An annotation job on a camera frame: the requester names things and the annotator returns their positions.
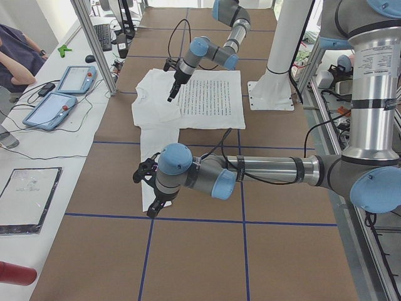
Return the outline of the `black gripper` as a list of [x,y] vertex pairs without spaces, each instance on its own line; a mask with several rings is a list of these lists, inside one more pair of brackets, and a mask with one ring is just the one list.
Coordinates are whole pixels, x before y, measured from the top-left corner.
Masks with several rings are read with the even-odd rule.
[[170,91],[169,97],[167,99],[168,102],[173,101],[173,99],[179,93],[181,85],[187,84],[187,82],[190,80],[193,73],[194,73],[193,68],[187,68],[185,70],[182,70],[180,67],[176,68],[176,71],[174,73],[175,81],[174,81],[173,87]]
[[155,219],[160,211],[164,208],[167,201],[173,201],[180,190],[180,185],[176,187],[164,187],[159,189],[154,188],[155,201],[148,207],[147,216],[151,219]]

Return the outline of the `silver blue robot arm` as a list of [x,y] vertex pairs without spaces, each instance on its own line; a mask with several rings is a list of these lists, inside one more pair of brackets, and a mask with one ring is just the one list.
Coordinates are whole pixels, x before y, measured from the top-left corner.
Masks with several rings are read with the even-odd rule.
[[174,84],[167,99],[171,102],[182,85],[187,84],[202,59],[208,59],[223,66],[227,70],[234,70],[237,62],[240,44],[251,28],[249,13],[239,5],[239,1],[215,1],[212,16],[217,21],[229,26],[231,33],[222,46],[217,46],[206,36],[196,37],[190,42],[189,50],[183,59],[166,60],[164,71],[174,68]]
[[350,139],[340,155],[195,157],[174,143],[141,163],[134,180],[151,186],[154,218],[180,188],[227,199],[237,182],[305,182],[325,187],[370,213],[400,205],[400,168],[392,149],[400,61],[399,1],[325,1],[320,41],[326,49],[354,49]]

